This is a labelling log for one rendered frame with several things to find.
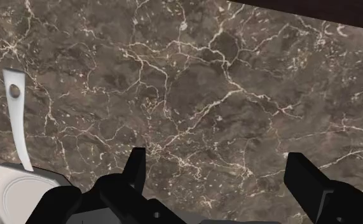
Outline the white ladle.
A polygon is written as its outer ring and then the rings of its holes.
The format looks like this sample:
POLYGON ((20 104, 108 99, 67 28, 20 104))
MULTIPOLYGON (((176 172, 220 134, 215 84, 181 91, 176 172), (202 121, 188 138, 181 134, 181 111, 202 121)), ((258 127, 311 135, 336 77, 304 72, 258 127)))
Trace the white ladle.
POLYGON ((19 164, 0 164, 0 224, 25 224, 41 197, 57 186, 71 183, 63 175, 33 167, 24 135, 25 73, 3 69, 11 131, 19 164))

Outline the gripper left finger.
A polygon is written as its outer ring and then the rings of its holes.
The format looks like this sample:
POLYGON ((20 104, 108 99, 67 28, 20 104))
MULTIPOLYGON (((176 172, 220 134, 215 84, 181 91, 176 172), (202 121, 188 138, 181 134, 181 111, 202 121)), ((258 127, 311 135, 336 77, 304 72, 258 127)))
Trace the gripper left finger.
POLYGON ((146 180, 146 149, 133 148, 123 172, 96 180, 82 193, 76 186, 48 190, 25 224, 66 224, 74 214, 108 208, 121 224, 187 224, 157 199, 142 195, 146 180))

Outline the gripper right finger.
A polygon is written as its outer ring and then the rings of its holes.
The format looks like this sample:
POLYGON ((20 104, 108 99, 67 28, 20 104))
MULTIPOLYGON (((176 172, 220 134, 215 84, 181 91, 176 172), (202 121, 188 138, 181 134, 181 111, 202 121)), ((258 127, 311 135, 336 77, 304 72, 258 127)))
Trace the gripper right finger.
POLYGON ((302 153, 288 154, 284 184, 313 224, 363 224, 363 192, 329 179, 302 153))

